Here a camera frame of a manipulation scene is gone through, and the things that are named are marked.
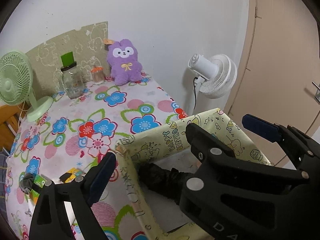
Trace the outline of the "green snack packet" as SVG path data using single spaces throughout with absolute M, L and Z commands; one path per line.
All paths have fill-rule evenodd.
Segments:
M 45 185 L 46 181 L 47 180 L 39 174 L 31 175 L 31 190 L 29 193 L 29 197 L 34 205 L 37 203 L 41 190 Z

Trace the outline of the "yellow cartoon tissue pack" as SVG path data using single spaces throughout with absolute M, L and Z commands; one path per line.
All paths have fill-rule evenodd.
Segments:
M 73 181 L 76 177 L 78 176 L 84 176 L 85 172 L 83 172 L 82 170 L 78 169 L 78 168 L 71 168 L 70 170 L 68 170 L 66 173 L 64 173 L 63 175 L 61 175 L 59 177 L 59 180 L 62 183 L 70 183 L 71 181 Z

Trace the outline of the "beige door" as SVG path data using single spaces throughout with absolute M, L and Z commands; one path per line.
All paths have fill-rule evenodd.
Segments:
M 319 35 L 302 0 L 249 0 L 238 80 L 225 110 L 237 124 L 252 114 L 319 137 Z

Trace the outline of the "yellow cartoon storage box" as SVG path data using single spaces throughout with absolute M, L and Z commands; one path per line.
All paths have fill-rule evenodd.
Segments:
M 254 142 L 223 110 L 216 108 L 146 130 L 116 142 L 116 155 L 127 196 L 135 216 L 148 239 L 211 239 L 191 220 L 183 220 L 178 208 L 161 198 L 159 208 L 164 218 L 153 215 L 140 187 L 137 168 L 142 163 L 161 163 L 165 167 L 195 171 L 200 163 L 191 155 L 185 129 L 196 124 L 230 147 L 238 159 L 270 165 Z

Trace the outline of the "green patterned cardboard panel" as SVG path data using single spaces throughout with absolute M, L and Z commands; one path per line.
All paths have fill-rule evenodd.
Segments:
M 60 90 L 63 55 L 67 62 L 76 62 L 76 70 L 84 82 L 91 81 L 91 69 L 103 67 L 108 76 L 107 48 L 108 22 L 94 23 L 70 30 L 51 38 L 26 53 L 33 70 L 33 92 L 37 99 L 51 96 Z

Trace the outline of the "small jar with orange lid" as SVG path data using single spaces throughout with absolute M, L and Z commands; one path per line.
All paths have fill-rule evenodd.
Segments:
M 101 66 L 94 66 L 91 69 L 91 77 L 93 82 L 96 85 L 99 85 L 101 83 L 103 83 L 105 81 L 105 76 L 104 76 L 104 71 L 103 71 L 103 67 Z

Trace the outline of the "white standing fan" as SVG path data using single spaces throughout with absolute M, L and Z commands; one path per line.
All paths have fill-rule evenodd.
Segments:
M 193 114 L 199 94 L 209 99 L 221 98 L 232 89 L 238 74 L 236 64 L 225 54 L 208 59 L 194 54 L 188 61 L 188 69 L 195 74 L 192 84 L 194 95 L 187 107 L 188 115 Z

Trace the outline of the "grey fabric scrunchie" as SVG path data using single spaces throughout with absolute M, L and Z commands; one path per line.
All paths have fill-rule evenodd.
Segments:
M 35 180 L 34 174 L 32 173 L 25 174 L 22 180 L 20 181 L 21 190 L 26 194 L 31 193 L 32 190 L 37 192 L 38 186 L 34 183 L 34 180 Z

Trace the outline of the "glass jar with green lid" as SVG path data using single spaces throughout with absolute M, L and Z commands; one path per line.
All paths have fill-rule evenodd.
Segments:
M 77 69 L 77 62 L 73 52 L 70 51 L 61 56 L 62 61 L 62 85 L 70 99 L 82 96 L 84 92 L 84 82 L 80 71 Z

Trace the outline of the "floral tablecloth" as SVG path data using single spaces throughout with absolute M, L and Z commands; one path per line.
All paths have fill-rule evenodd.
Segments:
M 34 122 L 21 123 L 7 158 L 5 201 L 8 223 L 19 239 L 28 239 L 33 207 L 19 183 L 28 173 L 57 181 L 68 171 L 87 172 L 116 141 L 186 113 L 148 74 L 117 86 L 108 77 L 88 83 L 81 97 L 53 95 L 50 109 Z

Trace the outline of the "green desk fan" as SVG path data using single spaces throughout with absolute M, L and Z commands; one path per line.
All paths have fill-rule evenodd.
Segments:
M 33 91 L 33 71 L 27 55 L 10 51 L 1 57 L 1 100 L 9 106 L 17 106 L 25 101 L 31 107 L 27 120 L 36 121 L 50 109 L 53 98 L 44 96 L 37 100 Z

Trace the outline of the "wooden bed headboard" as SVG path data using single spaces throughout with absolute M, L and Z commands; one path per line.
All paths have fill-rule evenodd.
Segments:
M 18 133 L 19 126 L 26 117 L 29 105 L 22 103 L 17 106 L 9 106 L 1 103 L 1 150 L 10 150 Z

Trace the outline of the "purple plush bunny toy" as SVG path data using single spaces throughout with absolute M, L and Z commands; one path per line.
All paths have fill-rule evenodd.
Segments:
M 138 61 L 138 52 L 128 39 L 116 41 L 108 47 L 107 62 L 111 67 L 110 76 L 116 86 L 142 79 L 142 64 Z

